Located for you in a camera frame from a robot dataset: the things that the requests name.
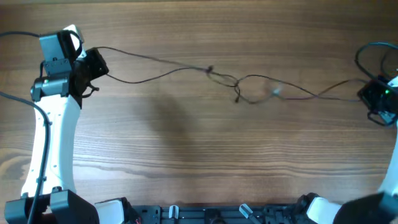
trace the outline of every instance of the black cable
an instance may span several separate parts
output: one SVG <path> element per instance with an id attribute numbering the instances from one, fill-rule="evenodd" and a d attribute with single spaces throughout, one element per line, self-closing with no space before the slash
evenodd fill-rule
<path id="1" fill-rule="evenodd" d="M 197 66 L 194 66 L 194 65 L 188 65 L 188 64 L 185 64 L 185 63 L 174 62 L 174 61 L 171 61 L 171 60 L 164 60 L 164 59 L 160 59 L 160 58 L 157 58 L 157 57 L 134 54 L 134 53 L 125 52 L 123 50 L 119 50 L 119 49 L 116 49 L 116 48 L 113 48 L 113 47 L 104 47 L 104 46 L 102 46 L 102 47 L 93 47 L 93 49 L 114 50 L 114 51 L 117 51 L 117 52 L 122 53 L 122 54 L 130 55 L 130 56 L 134 56 L 134 57 L 140 57 L 140 58 L 144 58 L 144 59 L 149 59 L 149 60 L 153 60 L 155 62 L 167 63 L 167 64 L 171 64 L 171 65 L 178 65 L 178 66 L 181 66 L 181 67 L 191 68 L 191 69 L 195 69 L 195 70 L 199 70 L 199 71 L 205 71 L 206 70 L 205 68 L 197 67 Z"/>
<path id="2" fill-rule="evenodd" d="M 0 37 L 4 37 L 7 35 L 29 35 L 29 36 L 36 37 L 36 38 L 40 37 L 39 34 L 34 34 L 31 32 L 23 32 L 23 31 L 9 31 L 9 32 L 0 33 Z M 42 63 L 40 64 L 40 77 L 42 76 L 42 66 L 43 66 Z M 33 106 L 43 116 L 44 128 L 45 128 L 44 150 L 43 150 L 42 162 L 40 165 L 39 177 L 37 178 L 37 188 L 36 188 L 36 192 L 35 192 L 35 195 L 33 198 L 32 206 L 30 207 L 29 217 L 28 217 L 28 221 L 27 221 L 28 224 L 32 224 L 34 221 L 34 218 L 35 218 L 34 215 L 35 215 L 35 211 L 36 211 L 37 200 L 39 198 L 40 192 L 42 191 L 42 186 L 45 181 L 45 177 L 44 177 L 45 165 L 47 163 L 47 155 L 49 153 L 50 122 L 49 122 L 49 118 L 45 114 L 44 110 L 42 108 L 40 108 L 39 106 L 37 106 L 36 104 L 34 104 L 33 102 L 27 101 L 22 98 L 18 98 L 16 96 L 8 95 L 7 93 L 3 93 L 1 91 L 0 91 L 0 96 L 3 96 L 10 100 L 16 100 L 21 103 L 25 103 L 29 106 Z"/>
<path id="3" fill-rule="evenodd" d="M 157 77 L 149 78 L 149 79 L 146 79 L 146 80 L 143 80 L 143 81 L 138 81 L 138 82 L 129 82 L 129 81 L 121 80 L 119 78 L 116 78 L 116 77 L 114 77 L 112 75 L 107 74 L 107 76 L 109 76 L 109 77 L 111 77 L 111 78 L 113 78 L 113 79 L 115 79 L 115 80 L 117 80 L 119 82 L 128 83 L 128 84 L 138 84 L 138 83 L 144 83 L 144 82 L 148 82 L 148 81 L 151 81 L 151 80 L 155 80 L 155 79 L 164 77 L 166 75 L 170 75 L 171 73 L 174 73 L 174 72 L 177 72 L 177 71 L 180 71 L 180 70 L 188 70 L 188 69 L 198 70 L 200 72 L 205 72 L 206 76 L 211 81 L 213 81 L 213 82 L 215 82 L 217 84 L 226 86 L 226 87 L 234 88 L 234 91 L 237 94 L 235 102 L 238 102 L 239 99 L 242 99 L 242 100 L 244 100 L 244 101 L 246 101 L 247 103 L 250 103 L 250 104 L 260 103 L 260 102 L 262 102 L 262 101 L 264 101 L 266 99 L 257 100 L 257 101 L 251 101 L 251 100 L 247 99 L 246 97 L 242 96 L 239 84 L 241 83 L 241 81 L 243 81 L 243 80 L 245 80 L 245 79 L 247 79 L 249 77 L 266 78 L 266 79 L 274 81 L 274 82 L 278 82 L 278 83 L 281 83 L 281 84 L 292 86 L 294 88 L 302 90 L 302 91 L 308 93 L 309 95 L 311 95 L 309 97 L 304 97 L 304 98 L 284 98 L 284 97 L 278 95 L 280 98 L 282 98 L 284 100 L 311 100 L 311 99 L 314 99 L 314 98 L 319 98 L 319 99 L 323 99 L 323 100 L 343 100 L 343 101 L 357 102 L 359 100 L 347 100 L 347 99 L 341 99 L 341 98 L 337 98 L 337 97 L 325 97 L 325 96 L 321 96 L 321 95 L 324 95 L 326 92 L 330 91 L 331 89 L 333 89 L 333 88 L 335 88 L 337 86 L 340 86 L 342 84 L 345 84 L 347 82 L 351 82 L 351 81 L 361 81 L 361 82 L 364 82 L 364 83 L 367 82 L 365 80 L 359 80 L 359 79 L 345 80 L 345 81 L 339 82 L 339 83 L 337 83 L 337 84 L 335 84 L 333 86 L 330 86 L 330 87 L 326 88 L 325 90 L 321 91 L 319 94 L 314 94 L 311 91 L 308 91 L 308 90 L 306 90 L 306 89 L 304 89 L 304 88 L 302 88 L 300 86 L 297 86 L 297 85 L 295 85 L 293 83 L 289 83 L 289 82 L 285 82 L 285 81 L 282 81 L 282 80 L 278 80 L 276 78 L 271 78 L 271 77 L 268 77 L 268 76 L 265 76 L 265 75 L 246 75 L 245 77 L 237 79 L 236 77 L 234 77 L 232 75 L 220 74 L 218 72 L 213 71 L 213 66 L 210 66 L 208 68 L 201 68 L 201 67 L 197 67 L 197 66 L 194 66 L 194 65 L 188 65 L 188 64 L 184 64 L 184 63 L 180 63 L 180 62 L 174 62 L 174 61 L 171 61 L 171 60 L 160 59 L 160 58 L 157 58 L 157 57 L 134 54 L 134 53 L 126 52 L 126 51 L 123 51 L 123 50 L 120 50 L 120 49 L 116 49 L 116 48 L 113 48 L 113 47 L 93 47 L 93 48 L 94 49 L 114 50 L 114 51 L 120 52 L 122 54 L 130 55 L 130 56 L 135 56 L 135 57 L 139 57 L 139 58 L 149 59 L 149 60 L 153 60 L 153 61 L 161 62 L 161 63 L 168 63 L 168 64 L 172 64 L 172 65 L 183 66 L 183 68 L 178 68 L 178 69 L 172 70 L 170 72 L 167 72 L 167 73 L 165 73 L 163 75 L 159 75 Z M 219 81 L 219 80 L 217 80 L 217 79 L 215 79 L 213 77 L 220 77 L 220 78 L 223 78 L 225 80 L 229 80 L 229 82 L 231 84 L 223 83 L 223 82 L 221 82 L 221 81 Z"/>
<path id="4" fill-rule="evenodd" d="M 35 33 L 31 33 L 31 32 L 24 32 L 24 31 L 8 31 L 8 32 L 0 33 L 0 37 L 4 37 L 7 35 L 29 35 L 32 37 L 40 37 L 39 34 L 35 34 Z"/>
<path id="5" fill-rule="evenodd" d="M 44 112 L 44 110 L 42 108 L 40 108 L 39 106 L 37 106 L 36 104 L 34 104 L 33 102 L 27 101 L 25 99 L 22 98 L 18 98 L 16 96 L 12 96 L 9 95 L 7 93 L 3 93 L 0 91 L 0 96 L 3 96 L 7 99 L 10 100 L 16 100 L 18 102 L 21 103 L 25 103 L 26 105 L 29 106 L 33 106 L 42 116 L 43 116 L 43 121 L 44 121 L 44 129 L 45 129 L 45 136 L 44 136 L 44 150 L 43 150 L 43 155 L 42 155 L 42 162 L 40 165 L 40 172 L 39 172 L 39 177 L 37 178 L 37 188 L 36 188 L 36 192 L 35 192 L 35 196 L 33 198 L 33 203 L 32 206 L 30 208 L 30 212 L 29 212 L 29 218 L 28 218 L 28 224 L 32 224 L 34 221 L 34 213 L 36 211 L 36 206 L 37 206 L 37 200 L 38 200 L 38 195 L 40 195 L 40 192 L 42 191 L 42 186 L 43 186 L 43 182 L 45 180 L 45 166 L 47 163 L 47 155 L 49 153 L 49 141 L 50 141 L 50 122 L 49 122 L 49 117 L 46 115 L 46 113 Z"/>
<path id="6" fill-rule="evenodd" d="M 380 62 L 380 71 L 381 71 L 381 73 L 382 73 L 383 75 L 385 75 L 385 76 L 388 77 L 388 78 L 394 78 L 392 75 L 390 75 L 390 74 L 386 71 L 385 66 L 384 66 L 384 64 L 386 63 L 386 60 L 387 60 L 388 56 L 391 54 L 392 50 L 393 50 L 393 49 L 389 49 L 389 50 L 383 55 L 383 58 L 381 59 L 381 62 Z"/>
<path id="7" fill-rule="evenodd" d="M 123 83 L 127 83 L 127 84 L 140 84 L 140 83 L 149 82 L 149 81 L 152 81 L 152 80 L 155 80 L 155 79 L 158 79 L 158 78 L 162 78 L 162 77 L 164 77 L 164 76 L 166 76 L 166 75 L 170 75 L 171 73 L 174 73 L 174 72 L 177 72 L 177 71 L 189 70 L 189 69 L 194 69 L 194 68 L 178 68 L 178 69 L 169 71 L 169 72 L 167 72 L 167 73 L 165 73 L 165 74 L 163 74 L 163 75 L 159 75 L 159 76 L 156 76 L 156 77 L 153 77 L 153 78 L 148 78 L 148 79 L 146 79 L 146 80 L 138 81 L 138 82 L 124 81 L 124 80 L 118 79 L 118 78 L 116 78 L 116 77 L 114 77 L 114 76 L 112 76 L 112 75 L 110 75 L 110 74 L 106 74 L 106 75 L 109 76 L 109 77 L 111 77 L 111 78 L 113 78 L 113 79 L 115 79 L 115 80 L 117 80 L 117 81 L 119 81 L 119 82 L 123 82 Z"/>

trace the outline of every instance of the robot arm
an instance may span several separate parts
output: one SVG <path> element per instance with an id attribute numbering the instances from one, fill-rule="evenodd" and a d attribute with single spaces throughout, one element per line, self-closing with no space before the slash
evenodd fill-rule
<path id="1" fill-rule="evenodd" d="M 141 224 L 141 221 L 156 218 L 155 222 L 161 224 L 160 219 L 163 219 L 163 216 L 160 213 L 164 210 L 170 213 L 169 219 L 165 223 L 176 223 L 179 215 L 175 205 L 173 209 L 171 209 L 172 207 L 168 210 L 162 208 L 160 213 L 158 213 L 160 207 L 156 207 L 154 215 L 150 215 L 147 212 L 138 214 L 125 198 L 100 202 L 93 206 L 77 196 L 72 173 L 73 142 L 82 99 L 85 97 L 83 92 L 87 87 L 98 90 L 91 86 L 90 81 L 107 74 L 109 70 L 96 49 L 84 50 L 81 34 L 75 26 L 72 25 L 65 29 L 54 34 L 40 36 L 45 58 L 43 67 L 47 76 L 40 76 L 40 78 L 36 79 L 31 89 L 33 101 L 47 113 L 50 120 L 50 141 L 45 165 L 45 181 L 40 192 L 39 208 L 34 211 L 35 222 L 40 223 L 48 218 L 51 222 L 48 222 L 47 219 L 47 223 L 100 222 L 101 224 Z M 398 79 L 395 78 L 388 84 L 396 87 L 398 86 Z M 381 90 L 383 89 L 380 89 L 377 82 L 369 82 L 369 85 L 359 92 L 359 96 L 367 104 L 370 111 L 369 114 L 378 114 L 384 120 L 384 124 L 390 124 L 397 120 L 398 113 L 391 113 L 394 110 L 398 110 L 391 104 L 391 102 L 395 102 L 396 98 L 394 98 L 395 96 L 387 95 L 387 92 L 384 93 Z M 38 186 L 39 170 L 44 154 L 45 128 L 43 127 L 41 114 L 37 110 L 35 110 L 35 114 L 36 130 L 32 162 L 27 180 L 22 188 L 21 199 L 7 202 L 6 204 L 5 217 L 11 224 L 26 222 L 27 217 L 30 215 L 32 197 L 36 196 L 35 191 Z M 383 180 L 378 194 L 360 198 L 344 205 L 330 203 L 325 198 L 309 194 L 309 196 L 302 196 L 291 207 L 284 205 L 277 207 L 278 209 L 285 209 L 286 212 L 284 214 L 287 217 L 291 217 L 296 213 L 300 215 L 306 214 L 306 217 L 320 224 L 389 223 L 398 215 L 398 200 L 394 197 L 397 191 L 398 142 L 396 143 L 386 178 Z M 52 213 L 43 215 L 42 213 L 46 211 L 47 206 L 50 206 Z M 147 211 L 147 207 L 145 209 L 143 209 L 143 206 L 138 207 L 141 208 L 142 212 Z M 261 210 L 269 211 L 268 208 L 271 209 L 271 207 L 266 207 L 261 208 Z M 195 223 L 201 223 L 202 221 L 208 223 L 207 216 L 210 218 L 215 216 L 219 223 L 226 223 L 225 221 L 220 222 L 223 220 L 223 214 L 220 211 L 230 208 L 217 209 L 214 207 L 199 209 L 197 213 L 192 212 L 192 209 L 189 211 L 195 217 Z M 235 215 L 235 212 L 239 211 L 229 211 L 231 218 L 239 218 Z M 258 223 L 257 218 L 259 216 L 255 217 L 254 212 L 261 214 L 258 209 L 245 209 L 242 214 L 246 218 L 249 217 L 253 223 Z M 205 216 L 204 219 L 198 219 L 203 214 Z M 271 220 L 271 218 L 268 216 L 264 221 Z M 286 217 L 283 217 L 283 220 L 285 220 L 284 222 L 289 222 Z"/>
<path id="2" fill-rule="evenodd" d="M 388 85 L 398 86 L 398 77 L 389 81 Z M 359 91 L 359 96 L 366 102 L 369 110 L 377 108 L 375 114 L 379 114 L 385 123 L 391 123 L 393 121 L 391 118 L 397 115 L 391 113 L 394 110 L 391 109 L 393 107 L 390 102 L 395 103 L 392 100 L 394 96 L 387 94 L 385 88 L 380 88 L 377 83 L 373 82 Z M 398 133 L 387 174 L 378 192 L 376 195 L 360 198 L 344 205 L 316 197 L 308 206 L 307 216 L 319 224 L 389 223 L 395 219 L 398 215 L 398 200 L 396 199 L 398 194 Z"/>

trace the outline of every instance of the wooden table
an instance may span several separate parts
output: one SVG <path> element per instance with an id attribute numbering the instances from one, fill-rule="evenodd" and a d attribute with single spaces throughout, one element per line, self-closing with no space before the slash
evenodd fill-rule
<path id="1" fill-rule="evenodd" d="M 398 35 L 397 4 L 363 1 L 191 1 L 0 6 L 0 32 L 80 27 L 85 47 L 106 45 L 169 60 L 254 73 L 314 92 L 366 78 L 353 62 L 370 41 Z M 42 53 L 33 37 L 0 41 L 0 90 L 30 98 Z M 110 74 L 142 80 L 173 68 L 101 50 Z M 175 73 L 139 85 L 109 77 L 83 102 L 73 174 L 89 202 L 127 197 L 134 205 L 295 202 L 316 192 L 343 203 L 377 190 L 396 139 L 366 119 L 362 103 L 278 98 L 234 102 L 204 73 Z M 250 97 L 263 79 L 242 83 Z M 355 98 L 362 87 L 330 95 Z M 305 96 L 289 87 L 282 94 Z M 0 210 L 18 199 L 29 169 L 34 111 L 0 98 Z M 0 222 L 4 222 L 3 212 Z"/>

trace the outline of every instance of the wood grain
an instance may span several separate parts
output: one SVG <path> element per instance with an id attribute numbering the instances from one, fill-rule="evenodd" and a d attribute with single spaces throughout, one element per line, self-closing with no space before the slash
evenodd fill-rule
<path id="1" fill-rule="evenodd" d="M 397 3 L 359 1 L 190 1 L 0 6 L 0 32 L 50 32 L 70 24 L 86 48 L 130 52 L 294 82 L 314 92 L 364 78 L 358 47 L 394 40 Z M 0 90 L 29 98 L 42 54 L 37 39 L 0 41 Z M 142 80 L 175 67 L 101 50 L 110 74 Z M 379 59 L 373 52 L 373 60 Z M 366 119 L 361 103 L 234 103 L 234 92 L 198 72 L 127 85 L 103 77 L 83 102 L 75 136 L 74 177 L 90 202 L 132 204 L 294 202 L 316 192 L 336 202 L 377 190 L 396 131 Z M 269 82 L 252 79 L 256 98 Z M 355 98 L 359 84 L 330 94 Z M 285 87 L 285 95 L 302 95 Z M 0 98 L 0 210 L 19 198 L 29 168 L 34 112 Z"/>

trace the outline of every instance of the cable clip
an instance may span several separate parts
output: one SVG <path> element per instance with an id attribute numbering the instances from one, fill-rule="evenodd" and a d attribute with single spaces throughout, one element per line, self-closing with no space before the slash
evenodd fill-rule
<path id="1" fill-rule="evenodd" d="M 211 72 L 213 72 L 213 70 L 214 70 L 214 66 L 210 65 L 210 66 L 205 70 L 205 72 L 206 72 L 206 74 L 210 74 Z"/>

